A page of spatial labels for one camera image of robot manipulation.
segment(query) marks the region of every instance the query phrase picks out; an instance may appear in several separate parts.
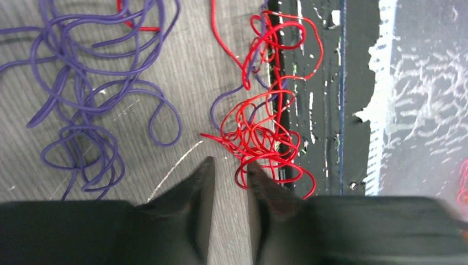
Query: scratch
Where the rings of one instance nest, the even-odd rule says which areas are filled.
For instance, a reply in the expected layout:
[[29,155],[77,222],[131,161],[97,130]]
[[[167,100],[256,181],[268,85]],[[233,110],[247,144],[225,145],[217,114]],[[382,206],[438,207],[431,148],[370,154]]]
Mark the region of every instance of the scratch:
[[189,29],[190,29],[190,27],[186,27],[186,28],[183,28],[183,29],[181,29],[181,30],[174,31],[171,35],[172,35],[172,36],[176,36],[176,35],[185,33],[185,32],[188,31]]
[[113,121],[116,121],[122,114],[124,114],[128,109],[130,109],[131,106],[135,105],[136,103],[138,103],[140,101],[140,99],[138,99],[137,101],[133,102],[132,104],[130,104],[130,106],[128,106],[126,109],[124,109],[123,112],[121,112],[119,115],[117,115],[117,118],[115,118]]
[[[91,147],[93,146],[90,146],[82,155],[82,157],[84,157],[86,155],[86,153],[91,149]],[[55,196],[55,194],[57,194],[57,192],[59,191],[59,189],[63,186],[63,184],[65,183],[65,181],[68,179],[68,177],[71,175],[71,172],[63,179],[62,183],[60,183],[60,185],[58,185],[57,189],[54,191],[54,193],[52,193],[52,195],[50,196],[49,200],[52,200],[52,198]]]
[[58,185],[57,189],[54,191],[54,193],[53,193],[52,196],[49,198],[49,200],[52,200],[52,198],[54,197],[54,195],[59,191],[60,187],[63,186],[63,184],[65,183],[65,181],[66,181],[67,179],[68,179],[68,176],[66,176],[66,177],[63,179],[62,183],[60,183],[60,185]]
[[161,180],[161,182],[158,184],[158,186],[156,187],[156,189],[154,189],[153,193],[151,193],[151,196],[146,200],[147,203],[150,202],[150,200],[153,199],[153,197],[156,195],[156,192],[159,190],[159,188],[162,186],[162,184],[166,181],[166,179],[169,177],[169,175],[174,171],[174,169],[179,166],[179,164],[182,162],[182,160],[184,160],[188,154],[190,152],[192,152],[197,146],[199,146],[201,143],[203,142],[203,140],[197,142],[194,146],[192,146],[189,151],[187,151],[176,163],[175,165],[171,168],[171,170],[169,170],[169,172],[167,172],[167,174],[164,176],[164,178]]

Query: dark surface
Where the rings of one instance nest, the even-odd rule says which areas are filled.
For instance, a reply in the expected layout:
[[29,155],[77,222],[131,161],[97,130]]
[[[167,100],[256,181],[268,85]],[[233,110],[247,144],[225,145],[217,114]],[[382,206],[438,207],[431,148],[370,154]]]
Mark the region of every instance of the dark surface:
[[[300,133],[304,150],[294,162],[314,175],[316,195],[364,195],[365,187],[359,184],[366,177],[370,127],[354,113],[367,106],[374,90],[368,51],[379,37],[378,1],[282,1],[277,8],[287,14],[298,14],[300,10],[311,18],[325,50],[322,66],[314,77],[288,84],[288,89],[296,92],[297,104],[290,108],[284,123]],[[333,24],[334,10],[341,10],[340,23],[344,27]],[[313,30],[305,25],[308,38],[304,54],[300,49],[284,52],[287,74],[307,75],[319,56]],[[299,37],[298,32],[285,30],[283,42],[293,44]],[[295,174],[286,170],[287,177]],[[350,189],[352,183],[358,185]],[[311,184],[310,179],[302,178],[292,188],[303,196]]]
[[361,183],[367,174],[370,122],[363,123],[355,114],[369,104],[374,93],[375,73],[369,69],[369,47],[379,38],[380,11],[378,1],[344,1],[340,177],[343,195],[364,195],[365,185]]
[[[325,54],[322,66],[315,76],[306,82],[301,80],[288,82],[288,89],[296,93],[296,104],[289,109],[289,117],[284,120],[283,126],[299,132],[302,137],[301,151],[294,162],[310,171],[315,177],[317,181],[315,194],[339,194],[337,139],[339,55],[336,49],[341,28],[331,22],[331,12],[340,9],[339,1],[281,1],[276,8],[286,14],[307,16],[316,24],[322,40]],[[301,49],[283,53],[284,71],[287,75],[308,75],[313,71],[320,55],[313,28],[308,23],[304,25],[307,30],[303,46],[304,54]],[[297,30],[288,28],[284,30],[282,41],[285,45],[291,45],[297,43],[299,38]],[[286,169],[286,177],[295,177],[296,174],[297,172]],[[297,195],[304,196],[311,187],[310,179],[301,178],[291,188]]]
[[468,264],[456,222],[417,197],[318,196],[303,201],[248,168],[255,265]]
[[215,165],[208,157],[151,202],[0,205],[0,264],[207,264]]

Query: white paint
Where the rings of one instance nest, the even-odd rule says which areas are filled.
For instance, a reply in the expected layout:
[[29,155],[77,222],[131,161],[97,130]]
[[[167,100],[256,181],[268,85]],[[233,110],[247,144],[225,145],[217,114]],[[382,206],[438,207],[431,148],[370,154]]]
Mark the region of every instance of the white paint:
[[307,150],[307,148],[309,147],[309,141],[307,141],[307,139],[304,140],[304,149]]
[[338,55],[338,65],[341,66],[341,41],[338,42],[338,46],[335,49]]
[[362,111],[355,113],[362,121],[370,120],[371,141],[366,178],[365,195],[379,195],[381,189],[380,170],[384,151],[384,131],[387,119],[389,96],[394,84],[390,75],[393,31],[397,0],[379,0],[380,37],[373,47],[369,48],[371,59],[369,69],[376,71],[374,94],[370,103]]
[[328,160],[327,160],[327,149],[326,148],[325,148],[325,153],[324,153],[323,157],[325,158],[325,168],[324,168],[325,177],[328,178]]
[[315,13],[317,14],[317,17],[322,19],[322,16],[318,13],[318,9],[316,7],[313,8],[315,10]]
[[294,101],[294,106],[296,108],[296,117],[299,117],[299,114],[297,113],[297,100]]
[[332,22],[334,25],[339,26],[341,21],[341,12],[339,10],[332,11]]
[[[303,18],[303,16],[302,16],[302,4],[301,4],[301,1],[298,1],[298,2],[297,2],[297,16],[299,17],[299,21],[298,21],[299,24],[302,25],[302,18]],[[302,51],[302,56],[304,56],[304,43],[301,44],[300,49],[301,49],[301,51]]]
[[312,122],[312,106],[313,106],[313,92],[309,93],[309,132],[312,144],[315,144],[315,136],[313,135],[313,122]]
[[174,169],[179,166],[179,164],[192,152],[197,146],[199,146],[203,140],[197,142],[194,146],[192,146],[189,151],[187,151],[176,163],[175,165],[167,172],[167,174],[164,176],[164,178],[161,180],[161,182],[156,186],[156,189],[153,190],[153,193],[151,193],[150,197],[146,200],[147,203],[149,203],[153,197],[156,195],[156,192],[159,190],[159,188],[162,186],[162,184],[166,181],[166,179],[171,175],[171,173],[174,171]]

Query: tangled wire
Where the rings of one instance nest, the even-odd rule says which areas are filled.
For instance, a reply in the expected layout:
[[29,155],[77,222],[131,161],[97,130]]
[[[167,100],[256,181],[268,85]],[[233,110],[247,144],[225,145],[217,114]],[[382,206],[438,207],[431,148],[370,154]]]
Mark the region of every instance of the tangled wire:
[[468,216],[468,211],[466,206],[468,205],[468,159],[466,159],[460,166],[460,180],[459,186],[460,190],[456,197],[457,203],[460,205],[461,210]]
[[[40,124],[52,111],[66,124],[66,126],[59,130],[58,140],[45,147],[41,153],[41,159],[44,164],[55,169],[67,171],[69,172],[68,176],[71,175],[71,180],[62,196],[62,200],[66,199],[73,185],[76,183],[78,176],[81,176],[84,182],[81,186],[81,191],[98,192],[100,193],[98,199],[104,197],[109,189],[117,185],[124,177],[125,165],[123,158],[119,154],[117,139],[109,130],[94,125],[93,121],[96,117],[103,116],[112,111],[112,109],[129,93],[144,93],[159,99],[159,105],[152,114],[148,126],[150,137],[155,144],[167,147],[174,145],[179,140],[182,134],[182,121],[175,107],[165,99],[159,86],[139,79],[139,75],[156,62],[161,54],[164,40],[173,29],[179,17],[180,3],[179,0],[174,1],[177,11],[169,26],[167,26],[167,29],[165,29],[166,11],[163,0],[145,0],[143,8],[134,13],[129,9],[129,0],[117,1],[118,12],[113,15],[61,14],[57,10],[54,0],[39,0],[39,11],[44,27],[24,26],[0,30],[0,34],[16,34],[30,31],[39,32],[39,35],[31,46],[29,58],[27,60],[9,62],[0,66],[0,73],[13,66],[29,64],[38,84],[49,95],[46,103],[28,122],[28,128],[33,128]],[[159,27],[145,28],[142,26],[143,22],[147,17],[148,11],[153,7],[157,7],[158,9]],[[119,38],[95,43],[91,48],[81,45],[70,33],[73,28],[86,24],[116,25],[121,23],[126,23],[131,26],[131,31]],[[141,44],[139,37],[140,30],[156,31],[156,33],[148,42]],[[96,52],[94,50],[99,47],[118,45],[130,39],[134,40],[135,49],[128,52],[110,54]],[[44,44],[48,50],[52,52],[53,55],[51,57],[38,58],[38,49],[41,44]],[[141,62],[141,54],[147,49],[151,49],[151,52],[143,59],[143,62]],[[100,59],[115,60],[132,58],[133,60],[130,69],[127,71],[107,71],[90,68],[85,65],[81,60],[82,56],[79,56],[79,54],[82,53]],[[38,64],[56,60],[60,60],[64,64],[64,67],[58,71],[53,85],[49,86],[42,78]],[[124,76],[124,78],[95,87],[88,78],[89,74]],[[68,87],[69,78],[73,81],[72,92],[75,95],[74,101],[70,101],[63,96],[64,90]],[[137,85],[146,85],[151,87],[152,90],[136,88],[135,86]],[[118,89],[116,89],[115,93],[111,94],[105,102],[98,103],[96,95],[110,87],[118,87]],[[76,112],[71,117],[67,116],[63,109],[64,105],[75,109]],[[153,131],[156,116],[164,105],[171,108],[177,118],[179,127],[174,140],[169,143],[162,143],[157,140]],[[82,150],[79,147],[78,137],[85,137],[93,144],[99,153],[97,159],[91,162],[86,162],[83,159],[87,150]],[[61,146],[67,153],[67,157],[70,160],[69,166],[54,164],[46,158],[47,153],[57,146]],[[97,174],[90,176],[87,171],[93,166],[97,166],[100,169]],[[101,184],[106,176],[109,178],[109,181],[107,184]]]
[[[251,49],[244,62],[241,62],[223,43],[223,41],[217,33],[215,19],[216,0],[211,0],[211,26],[214,36],[218,40],[222,48],[229,54],[229,56],[241,69],[242,85],[232,91],[220,95],[211,107],[211,118],[214,126],[220,132],[220,136],[213,136],[208,134],[201,135],[219,142],[241,161],[241,164],[235,174],[235,181],[239,187],[247,189],[247,172],[245,170],[245,167],[253,161],[267,159],[269,161],[268,165],[263,165],[262,167],[271,170],[272,177],[277,183],[295,182],[298,179],[300,179],[304,174],[308,175],[311,178],[312,188],[304,196],[305,199],[311,196],[314,192],[316,182],[313,175],[310,172],[304,170],[303,168],[293,163],[293,160],[297,156],[299,150],[301,137],[297,132],[288,131],[286,128],[284,128],[281,125],[280,121],[282,113],[285,110],[287,110],[295,100],[294,92],[285,89],[287,80],[305,81],[313,77],[319,69],[323,59],[323,46],[318,36],[317,28],[310,19],[298,17],[295,15],[280,14],[277,12],[266,10],[267,3],[268,0],[262,5],[263,10],[260,13],[260,15],[253,15],[250,18],[251,27],[257,36],[253,39]],[[289,20],[284,21],[278,25],[273,25],[272,21],[270,20],[270,16],[272,15]],[[318,57],[314,70],[309,75],[303,77],[293,75],[282,75],[280,64],[281,51],[298,49],[306,39],[306,29],[299,22],[299,20],[305,21],[312,26],[315,38],[317,39],[318,46],[320,48],[320,55]],[[261,30],[258,30],[254,25],[255,22],[258,21],[260,21],[262,24]],[[301,39],[297,44],[287,46],[280,43],[278,39],[278,33],[286,28],[295,28],[299,30],[299,32],[301,33]],[[255,63],[258,55],[260,55],[260,63],[258,67],[255,67],[253,66],[253,64]],[[261,81],[261,79],[258,76],[260,67],[264,63],[270,64],[273,68],[272,72],[275,81],[270,86],[267,86],[263,81]],[[242,88],[250,90],[252,85],[249,75],[251,73],[256,76],[256,79],[264,88],[267,89],[267,91],[253,98],[238,103],[224,118],[221,125],[218,126],[218,124],[214,120],[214,109],[216,108],[216,105],[222,98],[234,94]],[[254,101],[258,99],[262,99],[263,102],[259,105],[254,104]],[[272,103],[274,100],[277,102],[277,111],[272,111],[269,108],[270,103]],[[257,111],[261,107],[264,107],[267,113],[267,118],[263,120],[259,120],[257,115]],[[237,129],[226,132],[224,130],[225,124],[231,118],[234,118],[234,120],[236,121]],[[267,127],[268,124],[273,124],[274,129],[269,129]],[[278,151],[278,144],[284,146],[285,151]],[[285,166],[289,166],[291,168],[296,169],[299,172],[299,174],[294,178],[280,179],[276,175],[276,170]]]

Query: scuff mark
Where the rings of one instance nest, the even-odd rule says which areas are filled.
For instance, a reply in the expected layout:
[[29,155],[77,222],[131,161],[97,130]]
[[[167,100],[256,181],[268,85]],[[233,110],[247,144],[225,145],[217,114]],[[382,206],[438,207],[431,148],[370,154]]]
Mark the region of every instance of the scuff mark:
[[63,180],[62,180],[62,183],[60,183],[60,185],[58,185],[57,189],[55,189],[54,193],[52,193],[52,195],[50,196],[49,200],[52,200],[52,198],[54,197],[55,194],[57,194],[57,192],[59,191],[59,189],[63,186],[63,184],[65,183],[65,181],[68,179],[68,176],[65,177]]
[[127,110],[130,109],[133,105],[135,105],[136,103],[140,102],[140,99],[138,99],[137,101],[133,102],[132,104],[130,104],[126,109],[124,109],[119,115],[117,115],[117,118],[115,118],[113,121],[116,121],[122,114],[127,114]]
[[167,178],[169,177],[169,175],[171,175],[171,173],[174,171],[174,169],[179,166],[179,164],[197,147],[199,146],[201,143],[203,142],[203,140],[197,142],[194,146],[192,146],[176,163],[175,165],[169,170],[169,172],[167,172],[167,174],[164,176],[164,178],[161,180],[161,182],[158,184],[158,186],[156,186],[156,188],[153,190],[153,192],[151,193],[150,197],[146,200],[147,203],[149,203],[153,197],[156,195],[156,192],[161,188],[162,184],[167,180]]

